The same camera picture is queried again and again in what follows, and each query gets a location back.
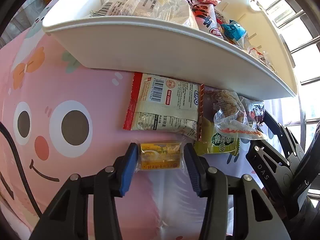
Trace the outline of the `yellow gold snack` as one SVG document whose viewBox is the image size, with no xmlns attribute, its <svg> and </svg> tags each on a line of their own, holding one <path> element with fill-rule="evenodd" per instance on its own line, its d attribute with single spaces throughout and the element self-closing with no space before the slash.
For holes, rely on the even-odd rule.
<svg viewBox="0 0 320 240">
<path fill-rule="evenodd" d="M 138 145 L 135 172 L 159 170 L 184 170 L 182 143 L 148 142 Z"/>
</svg>

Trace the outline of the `green tea snack packet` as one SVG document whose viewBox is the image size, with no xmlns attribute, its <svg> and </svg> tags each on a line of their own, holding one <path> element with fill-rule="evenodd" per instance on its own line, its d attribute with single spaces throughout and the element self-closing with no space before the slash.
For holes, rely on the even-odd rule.
<svg viewBox="0 0 320 240">
<path fill-rule="evenodd" d="M 229 153 L 239 154 L 240 140 L 221 135 L 216 131 L 214 123 L 202 117 L 201 140 L 194 142 L 197 155 Z"/>
</svg>

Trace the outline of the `clear bag brown pastry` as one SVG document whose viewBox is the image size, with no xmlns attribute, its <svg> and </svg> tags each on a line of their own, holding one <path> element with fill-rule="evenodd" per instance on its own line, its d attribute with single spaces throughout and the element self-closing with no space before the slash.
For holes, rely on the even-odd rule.
<svg viewBox="0 0 320 240">
<path fill-rule="evenodd" d="M 265 140 L 266 135 L 248 122 L 247 111 L 235 92 L 204 87 L 201 140 L 214 132 L 230 138 Z"/>
</svg>

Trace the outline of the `Lipo cream biscuit packet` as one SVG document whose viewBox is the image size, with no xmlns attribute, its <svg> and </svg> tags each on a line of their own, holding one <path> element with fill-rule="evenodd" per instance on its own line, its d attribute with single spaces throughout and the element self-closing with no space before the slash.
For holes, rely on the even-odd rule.
<svg viewBox="0 0 320 240">
<path fill-rule="evenodd" d="M 136 72 L 123 129 L 178 133 L 201 140 L 203 97 L 203 84 Z"/>
</svg>

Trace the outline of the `red candy bag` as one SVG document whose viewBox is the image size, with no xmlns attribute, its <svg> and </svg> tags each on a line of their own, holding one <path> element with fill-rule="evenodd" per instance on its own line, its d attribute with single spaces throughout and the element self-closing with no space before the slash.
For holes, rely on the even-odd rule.
<svg viewBox="0 0 320 240">
<path fill-rule="evenodd" d="M 253 128 L 257 128 L 263 122 L 265 115 L 265 105 L 263 101 L 251 100 L 240 96 L 240 101 L 242 102 L 249 125 Z"/>
</svg>

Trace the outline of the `dark brownie clear packet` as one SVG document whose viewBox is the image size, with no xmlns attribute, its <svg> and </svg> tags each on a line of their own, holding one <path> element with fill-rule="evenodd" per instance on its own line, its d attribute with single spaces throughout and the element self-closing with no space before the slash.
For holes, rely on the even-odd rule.
<svg viewBox="0 0 320 240">
<path fill-rule="evenodd" d="M 261 53 L 257 48 L 254 46 L 249 46 L 247 48 L 247 52 L 249 55 L 260 61 L 262 64 L 264 64 L 268 69 L 270 69 L 272 72 L 276 73 L 276 70 L 273 66 L 273 63 L 268 55 L 267 52 Z"/>
</svg>

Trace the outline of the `blue white candy packet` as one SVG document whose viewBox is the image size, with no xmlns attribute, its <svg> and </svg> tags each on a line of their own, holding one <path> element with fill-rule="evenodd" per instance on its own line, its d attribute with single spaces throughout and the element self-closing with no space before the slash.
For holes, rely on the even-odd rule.
<svg viewBox="0 0 320 240">
<path fill-rule="evenodd" d="M 230 20 L 228 24 L 221 24 L 225 37 L 231 40 L 241 49 L 248 47 L 247 31 L 236 21 Z"/>
</svg>

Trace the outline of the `red white snack packet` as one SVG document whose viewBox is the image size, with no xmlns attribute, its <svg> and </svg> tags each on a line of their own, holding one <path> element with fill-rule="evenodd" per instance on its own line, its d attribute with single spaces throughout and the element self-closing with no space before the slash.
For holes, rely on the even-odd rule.
<svg viewBox="0 0 320 240">
<path fill-rule="evenodd" d="M 215 7 L 221 0 L 186 0 L 195 16 L 200 31 L 223 39 L 215 15 Z"/>
</svg>

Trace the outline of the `bag of puffed rice cake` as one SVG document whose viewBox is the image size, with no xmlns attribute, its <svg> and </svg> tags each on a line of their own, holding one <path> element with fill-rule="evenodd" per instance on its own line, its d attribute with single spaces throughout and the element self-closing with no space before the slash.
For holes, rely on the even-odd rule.
<svg viewBox="0 0 320 240">
<path fill-rule="evenodd" d="M 157 0 L 151 18 L 199 30 L 195 16 L 186 0 Z"/>
</svg>

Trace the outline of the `long white snack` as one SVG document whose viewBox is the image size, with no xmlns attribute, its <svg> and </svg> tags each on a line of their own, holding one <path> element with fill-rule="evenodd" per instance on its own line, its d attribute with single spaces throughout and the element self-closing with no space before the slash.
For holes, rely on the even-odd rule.
<svg viewBox="0 0 320 240">
<path fill-rule="evenodd" d="M 156 18 L 163 10 L 160 0 L 107 0 L 100 9 L 89 14 L 92 17 L 137 16 Z"/>
</svg>

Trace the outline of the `white plastic storage bin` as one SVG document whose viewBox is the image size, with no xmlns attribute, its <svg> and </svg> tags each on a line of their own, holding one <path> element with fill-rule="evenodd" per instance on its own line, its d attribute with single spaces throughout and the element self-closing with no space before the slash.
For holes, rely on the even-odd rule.
<svg viewBox="0 0 320 240">
<path fill-rule="evenodd" d="M 106 0 L 59 0 L 43 19 L 52 35 L 88 68 L 174 77 L 268 100 L 295 96 L 293 59 L 274 25 L 249 0 L 222 0 L 217 10 L 265 51 L 272 69 L 244 50 L 180 24 L 135 16 L 90 17 Z"/>
</svg>

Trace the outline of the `metal window security bars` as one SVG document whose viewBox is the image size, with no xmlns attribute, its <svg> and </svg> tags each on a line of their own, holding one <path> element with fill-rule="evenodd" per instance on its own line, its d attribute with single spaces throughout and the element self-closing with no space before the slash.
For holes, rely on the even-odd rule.
<svg viewBox="0 0 320 240">
<path fill-rule="evenodd" d="M 261 9 L 284 38 L 294 62 L 299 110 L 283 119 L 309 148 L 319 123 L 319 23 L 302 0 L 250 0 Z"/>
</svg>

